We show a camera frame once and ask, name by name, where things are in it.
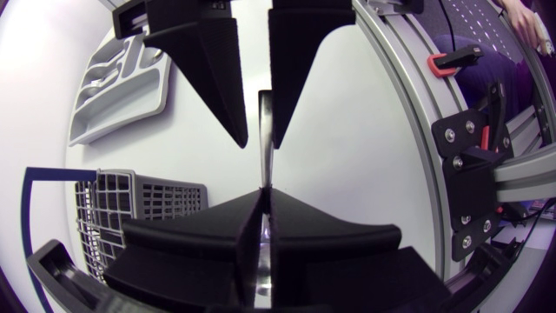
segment purple fabric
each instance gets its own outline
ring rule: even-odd
[[[487,94],[488,85],[497,80],[506,87],[506,121],[531,105],[533,78],[523,61],[516,64],[499,52],[469,38],[456,36],[454,39],[456,49],[478,44],[484,53],[477,65],[463,68],[455,76],[468,107],[472,108],[482,99]],[[441,53],[452,52],[452,38],[449,35],[436,37],[434,43]]]

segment gray wire basket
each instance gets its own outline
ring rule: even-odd
[[[166,220],[207,208],[207,188],[137,175],[133,170],[99,170],[94,182],[76,183],[77,230],[88,272],[104,283],[104,270],[125,248],[126,220]]]

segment red clamp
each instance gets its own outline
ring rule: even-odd
[[[434,63],[434,59],[437,59],[437,58],[440,58],[440,57],[445,57],[446,55],[447,55],[446,53],[440,53],[440,54],[428,56],[428,58],[427,58],[427,64],[428,64],[429,69],[431,69],[433,74],[438,78],[447,77],[447,76],[451,76],[451,75],[455,74],[455,70],[456,70],[455,68],[449,68],[449,69],[441,70]]]

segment black bracket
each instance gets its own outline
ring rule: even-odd
[[[434,64],[441,70],[476,65],[483,51],[478,44],[470,44],[467,47],[447,53],[443,57],[434,59]]]
[[[470,109],[433,123],[432,132],[447,189],[452,259],[460,261],[493,235],[500,222],[494,169],[513,157],[504,124],[506,97],[501,83],[489,87],[488,115]]]

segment black plastic part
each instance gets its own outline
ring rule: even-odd
[[[473,133],[467,131],[467,121],[474,124]],[[482,130],[487,125],[487,115],[475,109],[465,110],[434,122],[431,129],[438,154],[441,157],[453,157],[469,147],[480,147]],[[448,129],[453,130],[455,134],[453,143],[446,140]]]
[[[117,39],[124,39],[142,33],[142,28],[137,28],[133,20],[147,13],[144,0],[130,0],[112,11],[114,21],[114,34]]]
[[[447,53],[443,57],[435,58],[434,64],[441,70],[472,66],[477,65],[479,57],[483,55],[483,51],[478,44],[470,44],[467,47]]]
[[[27,264],[41,285],[68,312],[162,312],[79,271],[57,240],[49,241],[31,255]]]
[[[328,304],[334,312],[438,312],[450,296],[411,247],[375,256],[311,263],[306,280],[303,294],[307,301]]]
[[[425,9],[425,1],[424,0],[406,0],[403,2],[404,4],[395,4],[394,11],[399,14],[421,14]]]
[[[274,0],[268,12],[275,148],[294,114],[316,51],[328,33],[355,23],[349,0]]]
[[[104,273],[107,284],[165,310],[252,306],[260,200],[257,190],[192,216],[126,222],[128,247]]]
[[[255,309],[242,307],[215,306],[208,308],[205,313],[334,313],[328,305],[311,305],[295,308]]]
[[[515,239],[502,253],[489,244],[481,244],[466,268],[446,282],[452,295],[443,303],[442,311],[467,313],[474,310],[510,270],[518,247]]]
[[[463,228],[462,216],[484,216],[500,206],[493,173],[509,155],[471,147],[462,151],[460,158],[461,170],[454,168],[453,156],[442,164],[454,230]]]
[[[510,220],[521,219],[528,215],[527,209],[521,203],[504,203],[502,204],[503,216],[502,218],[507,218]]]
[[[0,308],[14,313],[26,312],[21,301],[19,301],[16,293],[11,288],[8,278],[3,274],[2,268],[0,268]]]
[[[488,238],[494,236],[500,223],[501,214],[492,211],[491,213],[480,216],[469,222],[466,227],[457,231],[452,236],[452,259],[455,262],[463,260],[469,253],[474,251]],[[469,236],[471,238],[471,245],[464,248],[463,241]]]
[[[228,2],[145,0],[113,13],[116,35],[137,34],[130,21],[146,11],[150,35],[143,41],[167,53],[242,148],[248,130],[243,99],[237,23]]]
[[[273,307],[317,304],[302,293],[307,288],[306,269],[311,263],[396,251],[400,244],[400,229],[393,225],[344,222],[279,190],[271,190],[270,205]]]

